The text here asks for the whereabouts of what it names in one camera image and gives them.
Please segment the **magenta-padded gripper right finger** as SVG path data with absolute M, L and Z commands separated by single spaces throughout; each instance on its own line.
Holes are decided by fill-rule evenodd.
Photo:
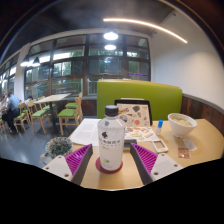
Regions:
M 156 154 L 134 143 L 130 144 L 130 153 L 144 185 L 182 169 L 182 166 L 166 153 Z

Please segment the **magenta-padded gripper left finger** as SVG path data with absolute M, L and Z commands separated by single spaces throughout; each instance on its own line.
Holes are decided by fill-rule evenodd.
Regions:
M 92 145 L 89 144 L 67 156 L 57 156 L 44 167 L 44 170 L 80 185 L 92 154 Z

